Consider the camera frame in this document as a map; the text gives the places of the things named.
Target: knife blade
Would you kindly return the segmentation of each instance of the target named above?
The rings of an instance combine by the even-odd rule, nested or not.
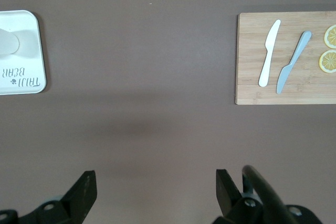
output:
[[[277,34],[278,34],[280,24],[281,24],[281,20],[279,20],[279,19],[274,22],[274,24],[272,25],[272,27],[271,27],[268,35],[267,35],[266,41],[265,41],[265,47],[266,47],[266,50],[267,50],[267,54],[266,54],[266,57],[265,57],[265,62],[264,62],[264,65],[262,67],[261,74],[260,74],[260,77],[259,77],[259,82],[258,82],[259,86],[261,86],[261,87],[265,87],[268,83],[269,69],[270,69],[270,66],[271,66],[271,59],[272,59],[274,44],[275,44],[275,40],[277,38]]]
[[[296,49],[294,51],[294,54],[289,62],[288,65],[284,66],[280,72],[278,84],[277,84],[277,94],[280,94],[282,92],[282,89],[284,88],[284,85],[287,81],[287,78],[292,71],[292,68],[301,55],[303,49],[306,47],[308,41],[311,38],[311,31],[304,31],[300,37],[300,40],[296,46]]]

